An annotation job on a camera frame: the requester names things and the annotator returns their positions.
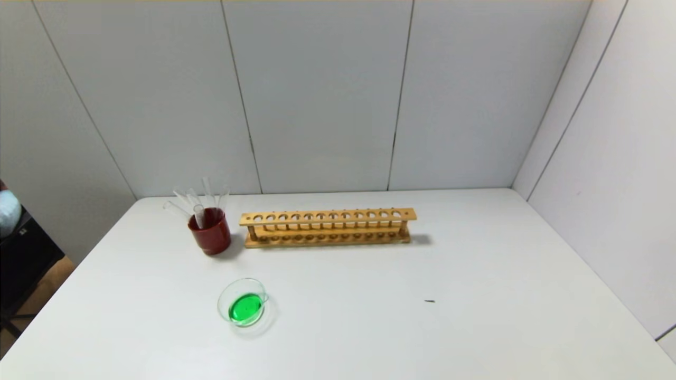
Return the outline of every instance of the test tube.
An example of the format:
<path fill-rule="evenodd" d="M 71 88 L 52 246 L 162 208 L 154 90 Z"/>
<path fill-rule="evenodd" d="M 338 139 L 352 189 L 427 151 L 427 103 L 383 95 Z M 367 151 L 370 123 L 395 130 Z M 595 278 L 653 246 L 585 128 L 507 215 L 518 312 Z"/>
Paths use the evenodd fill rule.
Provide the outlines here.
<path fill-rule="evenodd" d="M 183 210 L 182 208 L 176 206 L 176 204 L 172 201 L 166 201 L 162 206 L 162 208 L 182 218 L 185 222 L 187 222 L 190 219 L 190 214 L 185 212 L 185 210 Z"/>

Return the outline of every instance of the red mug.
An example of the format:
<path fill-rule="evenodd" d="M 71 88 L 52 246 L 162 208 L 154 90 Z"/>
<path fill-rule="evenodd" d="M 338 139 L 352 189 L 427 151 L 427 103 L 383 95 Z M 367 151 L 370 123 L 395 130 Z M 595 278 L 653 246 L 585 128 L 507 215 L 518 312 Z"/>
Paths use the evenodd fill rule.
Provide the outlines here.
<path fill-rule="evenodd" d="M 197 226 L 195 216 L 188 221 L 188 228 L 193 233 L 197 245 L 207 255 L 216 255 L 230 246 L 230 229 L 225 220 L 225 213 L 220 208 L 204 209 L 204 228 Z"/>

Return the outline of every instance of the wall seam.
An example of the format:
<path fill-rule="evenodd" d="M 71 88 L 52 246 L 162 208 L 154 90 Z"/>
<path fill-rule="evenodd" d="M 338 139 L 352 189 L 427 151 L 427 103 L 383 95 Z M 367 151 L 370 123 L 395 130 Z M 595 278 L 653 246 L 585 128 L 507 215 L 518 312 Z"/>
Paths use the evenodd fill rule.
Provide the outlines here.
<path fill-rule="evenodd" d="M 666 337 L 671 331 L 674 331 L 674 330 L 676 330 L 676 323 L 673 326 L 669 327 L 664 333 L 661 333 L 660 335 L 658 335 L 657 338 L 655 338 L 655 341 L 659 341 L 663 337 Z"/>
<path fill-rule="evenodd" d="M 612 38 L 615 36 L 615 31 L 617 30 L 617 26 L 620 24 L 620 21 L 622 20 L 622 16 L 624 16 L 624 14 L 625 14 L 625 9 L 627 9 L 627 4 L 629 4 L 629 0 L 626 0 L 624 6 L 622 6 L 622 10 L 620 11 L 620 16 L 617 18 L 617 21 L 615 22 L 615 26 L 613 26 L 613 28 L 612 28 L 612 32 L 610 33 L 610 38 L 608 39 L 606 46 L 603 48 L 603 53 L 601 53 L 601 58 L 599 58 L 598 62 L 596 62 L 596 67 L 594 68 L 594 72 L 592 72 L 591 78 L 589 78 L 589 81 L 587 82 L 587 86 L 585 87 L 585 90 L 582 92 L 582 96 L 580 96 L 580 100 L 577 102 L 577 105 L 575 106 L 575 110 L 573 111 L 571 118 L 568 120 L 568 124 L 566 124 L 566 128 L 564 128 L 563 133 L 561 133 L 561 136 L 559 137 L 558 141 L 556 142 L 556 145 L 554 146 L 554 149 L 552 150 L 550 157 L 547 159 L 547 163 L 545 164 L 544 168 L 542 168 L 542 171 L 540 172 L 540 175 L 538 176 L 537 181 L 535 182 L 535 185 L 531 189 L 530 194 L 528 194 L 528 198 L 526 198 L 526 201 L 531 200 L 531 197 L 533 196 L 533 193 L 535 193 L 535 189 L 537 188 L 538 184 L 540 183 L 540 180 L 542 179 L 543 174 L 547 171 L 547 167 L 549 166 L 550 162 L 552 161 L 552 158 L 554 157 L 554 154 L 556 153 L 558 146 L 561 144 L 561 141 L 563 140 L 563 137 L 566 135 L 566 132 L 568 132 L 568 127 L 571 126 L 571 123 L 573 122 L 573 119 L 575 118 L 575 114 L 577 114 L 577 110 L 580 108 L 582 101 L 585 99 L 585 96 L 587 95 L 587 90 L 589 90 L 589 87 L 592 85 L 592 82 L 594 81 L 594 77 L 596 76 L 596 72 L 598 71 L 598 68 L 601 66 L 601 62 L 603 62 L 604 57 L 606 56 L 606 51 L 608 51 L 608 47 L 610 46 L 610 43 L 612 42 Z"/>
<path fill-rule="evenodd" d="M 54 49 L 54 53 L 56 53 L 56 58 L 59 59 L 59 63 L 61 64 L 61 67 L 64 69 L 64 72 L 66 73 L 66 76 L 68 77 L 68 81 L 70 81 L 70 85 L 73 86 L 73 89 L 75 90 L 75 95 L 77 95 L 78 99 L 80 100 L 80 103 L 82 104 L 84 111 L 87 113 L 87 117 L 89 117 L 91 124 L 94 126 L 94 130 L 99 135 L 99 138 L 101 139 L 101 142 L 103 143 L 103 146 L 105 147 L 105 150 L 108 152 L 108 154 L 110 155 L 110 158 L 113 160 L 113 163 L 115 164 L 115 167 L 118 169 L 118 172 L 120 172 L 120 176 L 122 176 L 124 183 L 126 183 L 127 187 L 129 188 L 131 195 L 134 197 L 134 199 L 139 200 L 139 197 L 136 196 L 136 194 L 134 193 L 134 190 L 131 188 L 131 185 L 129 185 L 129 181 L 124 176 L 122 169 L 120 169 L 120 165 L 118 164 L 118 161 L 115 159 L 113 152 L 110 150 L 110 148 L 108 147 L 108 144 L 105 142 L 105 139 L 103 138 L 103 135 L 101 134 L 101 131 L 99 130 L 99 127 L 96 125 L 96 122 L 94 121 L 94 117 L 92 117 L 91 113 L 89 112 L 89 109 L 87 108 L 87 105 L 85 104 L 84 99 L 80 95 L 80 91 L 78 91 L 78 88 L 75 87 L 75 82 L 73 82 L 73 78 L 70 76 L 70 73 L 68 72 L 68 69 L 66 68 L 66 64 L 64 63 L 63 59 L 61 58 L 59 51 L 56 49 L 56 45 L 54 44 L 54 41 L 51 39 L 51 35 L 49 35 L 49 31 L 47 30 L 47 26 L 45 25 L 45 21 L 42 19 L 42 15 L 40 14 L 40 11 L 38 11 L 38 7 L 37 7 L 37 5 L 35 5 L 35 1 L 31 0 L 30 3 L 33 4 L 33 9 L 35 10 L 35 14 L 38 16 L 38 20 L 40 20 L 40 24 L 42 24 L 43 30 L 45 31 L 45 34 L 47 35 L 47 39 L 49 40 L 49 43 L 51 44 L 52 49 Z"/>
<path fill-rule="evenodd" d="M 389 183 L 392 180 L 392 168 L 394 163 L 394 147 L 397 143 L 397 128 L 399 128 L 399 114 L 402 110 L 402 97 L 404 94 L 404 77 L 406 75 L 406 62 L 408 61 L 408 46 L 411 42 L 411 29 L 413 26 L 413 11 L 416 6 L 416 0 L 411 0 L 411 16 L 408 20 L 408 35 L 406 36 L 406 50 L 404 51 L 404 68 L 402 69 L 402 84 L 399 87 L 399 103 L 397 104 L 397 118 L 394 122 L 394 136 L 392 136 L 392 155 L 389 159 L 389 174 L 387 175 L 387 188 L 389 191 Z"/>
<path fill-rule="evenodd" d="M 577 41 L 580 39 L 580 34 L 582 34 L 582 29 L 584 29 L 585 25 L 587 24 L 587 18 L 589 17 L 589 11 L 592 9 L 592 2 L 594 0 L 591 0 L 589 2 L 589 6 L 587 6 L 587 12 L 585 13 L 585 19 L 582 21 L 582 25 L 580 25 L 580 29 L 577 31 L 577 36 L 575 37 L 575 42 L 573 43 L 573 48 L 571 48 L 571 52 L 568 54 L 568 58 L 566 58 L 566 64 L 563 66 L 563 70 L 561 70 L 561 73 L 558 76 L 558 80 L 556 81 L 556 86 L 554 87 L 554 91 L 552 92 L 552 96 L 550 96 L 550 100 L 547 103 L 547 107 L 545 108 L 545 112 L 542 114 L 542 117 L 540 118 L 540 123 L 537 125 L 537 128 L 535 129 L 535 133 L 533 134 L 533 138 L 531 139 L 531 143 L 528 145 L 528 149 L 526 149 L 526 155 L 524 156 L 523 160 L 521 161 L 521 165 L 518 167 L 518 170 L 516 171 L 516 175 L 514 176 L 514 179 L 512 180 L 512 184 L 509 186 L 510 189 L 514 189 L 514 183 L 516 182 L 516 178 L 518 177 L 519 172 L 523 168 L 523 164 L 526 162 L 526 158 L 528 158 L 528 152 L 531 151 L 531 148 L 533 147 L 533 143 L 535 142 L 535 138 L 537 137 L 537 134 L 540 132 L 540 129 L 542 128 L 542 123 L 545 121 L 545 117 L 547 116 L 547 112 L 549 112 L 550 107 L 552 106 L 552 102 L 554 100 L 554 96 L 556 94 L 556 91 L 558 90 L 558 86 L 561 84 L 561 79 L 563 78 L 563 74 L 566 72 L 566 69 L 568 68 L 568 63 L 571 61 L 571 57 L 573 56 L 573 51 L 575 50 L 575 46 L 577 46 Z"/>
<path fill-rule="evenodd" d="M 237 79 L 237 88 L 239 89 L 239 99 L 242 101 L 242 110 L 244 111 L 244 123 L 247 125 L 247 132 L 249 133 L 249 144 L 251 145 L 251 155 L 253 156 L 253 166 L 256 168 L 256 176 L 258 177 L 258 187 L 260 193 L 263 193 L 263 183 L 260 180 L 260 171 L 258 170 L 258 162 L 256 161 L 256 151 L 254 150 L 254 139 L 251 137 L 251 129 L 249 127 L 249 118 L 247 117 L 247 108 L 244 105 L 244 93 L 242 93 L 242 85 L 239 82 L 239 72 L 237 71 L 237 63 L 235 62 L 235 48 L 230 38 L 230 29 L 228 28 L 228 19 L 225 16 L 225 4 L 223 0 L 220 1 L 220 10 L 223 13 L 223 22 L 225 23 L 225 34 L 228 37 L 228 45 L 230 45 L 230 56 L 233 59 L 233 68 L 235 69 L 235 78 Z"/>

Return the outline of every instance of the green liquid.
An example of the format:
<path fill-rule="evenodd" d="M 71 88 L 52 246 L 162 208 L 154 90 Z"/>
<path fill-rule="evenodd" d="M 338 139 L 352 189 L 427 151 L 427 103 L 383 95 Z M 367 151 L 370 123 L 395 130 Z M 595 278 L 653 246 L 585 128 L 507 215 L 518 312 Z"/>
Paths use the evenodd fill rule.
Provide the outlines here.
<path fill-rule="evenodd" d="M 250 323 L 256 322 L 258 314 L 263 307 L 263 301 L 254 293 L 247 293 L 237 298 L 228 310 L 228 316 L 235 322 L 244 322 L 251 319 Z"/>

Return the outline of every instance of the wooden rack base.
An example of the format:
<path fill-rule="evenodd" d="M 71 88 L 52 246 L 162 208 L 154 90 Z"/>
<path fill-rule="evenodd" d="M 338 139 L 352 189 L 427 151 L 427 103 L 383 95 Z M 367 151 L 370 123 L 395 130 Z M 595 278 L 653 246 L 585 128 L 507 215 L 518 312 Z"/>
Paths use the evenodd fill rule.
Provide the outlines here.
<path fill-rule="evenodd" d="M 246 248 L 410 243 L 412 208 L 258 212 L 242 214 Z"/>

